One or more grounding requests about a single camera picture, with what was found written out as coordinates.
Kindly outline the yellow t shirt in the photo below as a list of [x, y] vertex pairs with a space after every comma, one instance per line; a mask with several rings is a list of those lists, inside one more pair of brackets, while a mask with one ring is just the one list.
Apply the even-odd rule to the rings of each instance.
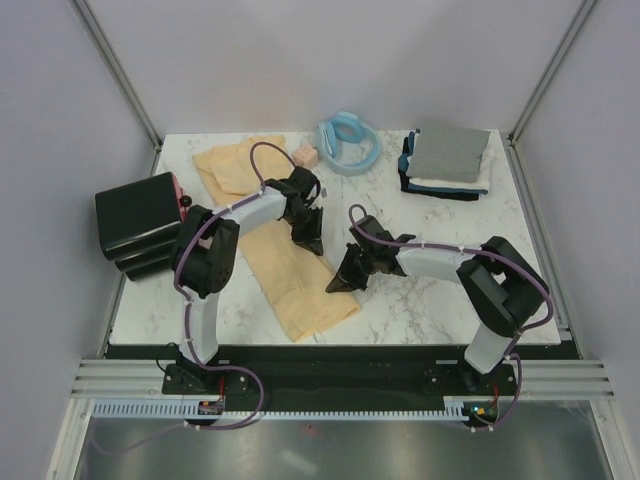
[[[249, 153], [260, 141], [287, 148], [282, 134], [255, 135], [192, 155], [216, 205], [236, 203], [259, 188]], [[322, 333], [359, 312], [353, 295], [325, 291], [334, 277], [333, 267], [326, 258], [295, 245], [286, 221], [271, 221], [242, 235], [239, 249], [289, 340]]]

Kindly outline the small pink cube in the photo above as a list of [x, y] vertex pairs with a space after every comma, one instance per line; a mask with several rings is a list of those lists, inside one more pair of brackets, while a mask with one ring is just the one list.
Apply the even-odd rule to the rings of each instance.
[[292, 160], [299, 167], [313, 170], [319, 162], [319, 154], [311, 145], [303, 144], [293, 152]]

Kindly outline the black pink drawer organizer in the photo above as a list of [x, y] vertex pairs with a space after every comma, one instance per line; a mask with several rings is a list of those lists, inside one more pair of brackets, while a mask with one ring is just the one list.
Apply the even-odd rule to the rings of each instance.
[[170, 268], [170, 255], [192, 199], [171, 172], [94, 197], [104, 257], [131, 281]]

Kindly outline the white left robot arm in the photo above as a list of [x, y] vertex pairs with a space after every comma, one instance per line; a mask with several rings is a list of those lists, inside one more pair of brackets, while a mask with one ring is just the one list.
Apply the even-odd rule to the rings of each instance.
[[319, 257], [323, 209], [314, 205], [321, 193], [319, 179], [302, 167], [286, 179], [269, 179], [259, 190], [215, 212], [192, 206], [182, 223], [171, 254], [174, 288], [185, 299], [181, 354], [191, 363], [185, 382], [208, 393], [219, 382], [219, 369], [209, 363], [219, 348], [217, 312], [220, 292], [229, 282], [239, 239], [271, 221], [286, 221], [294, 245]]

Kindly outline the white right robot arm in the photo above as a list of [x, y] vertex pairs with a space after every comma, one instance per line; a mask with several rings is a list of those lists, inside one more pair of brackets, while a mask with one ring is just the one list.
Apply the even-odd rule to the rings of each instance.
[[472, 247], [419, 243], [410, 234], [394, 239], [357, 233], [355, 238], [326, 287], [328, 293], [364, 291], [377, 273], [462, 286], [479, 318], [457, 371], [460, 386], [469, 393], [481, 393], [493, 383], [493, 370], [526, 330], [553, 319], [548, 286], [503, 237]]

